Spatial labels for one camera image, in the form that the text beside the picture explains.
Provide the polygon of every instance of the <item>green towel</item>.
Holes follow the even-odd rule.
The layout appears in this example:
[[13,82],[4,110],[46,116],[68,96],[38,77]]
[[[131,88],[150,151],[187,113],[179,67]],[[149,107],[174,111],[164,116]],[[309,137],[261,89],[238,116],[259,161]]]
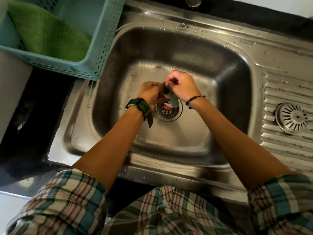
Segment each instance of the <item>green towel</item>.
[[89,34],[31,3],[9,1],[8,11],[27,51],[73,62],[85,58]]

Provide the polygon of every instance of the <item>white floor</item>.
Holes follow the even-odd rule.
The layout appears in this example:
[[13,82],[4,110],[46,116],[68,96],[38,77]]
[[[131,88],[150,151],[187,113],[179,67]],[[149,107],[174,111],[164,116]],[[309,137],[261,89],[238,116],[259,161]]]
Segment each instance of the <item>white floor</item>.
[[0,192],[0,234],[4,234],[8,222],[29,200],[27,197],[16,197]]

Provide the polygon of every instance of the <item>light blue plastic basket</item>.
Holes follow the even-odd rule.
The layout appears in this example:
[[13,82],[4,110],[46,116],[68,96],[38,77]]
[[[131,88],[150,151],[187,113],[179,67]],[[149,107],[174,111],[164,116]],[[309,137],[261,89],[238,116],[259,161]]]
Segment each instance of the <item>light blue plastic basket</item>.
[[37,4],[93,36],[86,57],[71,62],[23,51],[20,36],[7,14],[0,24],[0,48],[32,65],[80,78],[98,80],[115,35],[125,0],[19,0]]

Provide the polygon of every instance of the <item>faucet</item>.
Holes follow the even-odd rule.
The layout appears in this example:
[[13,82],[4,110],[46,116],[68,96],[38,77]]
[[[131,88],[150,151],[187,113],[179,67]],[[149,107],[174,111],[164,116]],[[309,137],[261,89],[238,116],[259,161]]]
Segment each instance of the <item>faucet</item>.
[[186,3],[189,7],[198,7],[200,6],[202,0],[186,0]]

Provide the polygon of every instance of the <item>smartwatch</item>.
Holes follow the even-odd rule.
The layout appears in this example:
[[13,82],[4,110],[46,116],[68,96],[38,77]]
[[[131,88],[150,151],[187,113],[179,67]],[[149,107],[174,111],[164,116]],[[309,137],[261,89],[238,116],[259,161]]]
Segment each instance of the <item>smartwatch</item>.
[[149,104],[142,98],[132,99],[125,106],[125,111],[128,110],[130,106],[137,106],[143,113],[145,120],[147,119],[149,128],[151,128],[153,124],[153,115]]

